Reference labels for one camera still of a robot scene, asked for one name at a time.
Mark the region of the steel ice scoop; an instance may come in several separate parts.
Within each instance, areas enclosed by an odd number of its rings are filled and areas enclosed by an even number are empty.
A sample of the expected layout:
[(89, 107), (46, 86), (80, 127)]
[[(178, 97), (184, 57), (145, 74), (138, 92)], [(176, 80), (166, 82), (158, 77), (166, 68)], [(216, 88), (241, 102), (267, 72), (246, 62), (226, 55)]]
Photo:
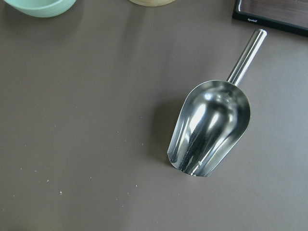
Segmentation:
[(204, 82), (188, 94), (167, 150), (174, 168), (208, 177), (244, 135), (251, 107), (238, 86), (266, 36), (254, 31), (225, 81)]

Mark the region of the wooden cup tree stand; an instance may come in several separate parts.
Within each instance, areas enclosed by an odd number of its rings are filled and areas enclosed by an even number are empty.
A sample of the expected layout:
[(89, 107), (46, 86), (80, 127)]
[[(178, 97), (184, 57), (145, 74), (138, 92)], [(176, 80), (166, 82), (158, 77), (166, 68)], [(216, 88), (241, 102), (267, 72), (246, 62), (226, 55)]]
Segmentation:
[(129, 0), (129, 1), (141, 6), (158, 7), (170, 4), (175, 0)]

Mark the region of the mint green bowl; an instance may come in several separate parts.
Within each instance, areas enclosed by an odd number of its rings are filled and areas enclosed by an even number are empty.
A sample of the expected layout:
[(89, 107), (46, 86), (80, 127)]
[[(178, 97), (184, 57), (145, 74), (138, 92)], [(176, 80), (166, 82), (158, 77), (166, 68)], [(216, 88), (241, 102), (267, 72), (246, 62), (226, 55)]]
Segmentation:
[(69, 10), (76, 0), (5, 0), (16, 10), (39, 18), (58, 16)]

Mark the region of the wine glass rack tray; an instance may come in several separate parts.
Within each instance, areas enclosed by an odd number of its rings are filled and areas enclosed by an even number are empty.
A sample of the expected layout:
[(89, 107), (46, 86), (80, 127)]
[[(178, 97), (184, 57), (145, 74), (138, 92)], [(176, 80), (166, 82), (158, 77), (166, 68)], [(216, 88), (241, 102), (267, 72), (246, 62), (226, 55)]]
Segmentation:
[(308, 36), (308, 2), (306, 0), (237, 0), (232, 18)]

